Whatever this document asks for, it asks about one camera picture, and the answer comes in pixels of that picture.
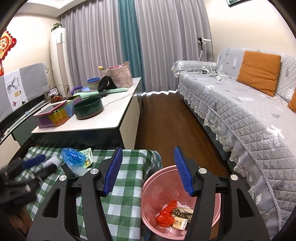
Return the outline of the left hand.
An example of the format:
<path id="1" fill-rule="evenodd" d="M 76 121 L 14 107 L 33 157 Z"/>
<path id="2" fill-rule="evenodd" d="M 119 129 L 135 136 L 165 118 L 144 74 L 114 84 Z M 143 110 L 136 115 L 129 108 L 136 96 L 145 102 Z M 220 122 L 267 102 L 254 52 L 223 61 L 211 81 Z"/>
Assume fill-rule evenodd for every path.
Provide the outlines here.
<path id="1" fill-rule="evenodd" d="M 6 217 L 15 230 L 25 237 L 27 236 L 33 221 L 26 207 L 22 207 L 12 213 L 6 214 Z"/>

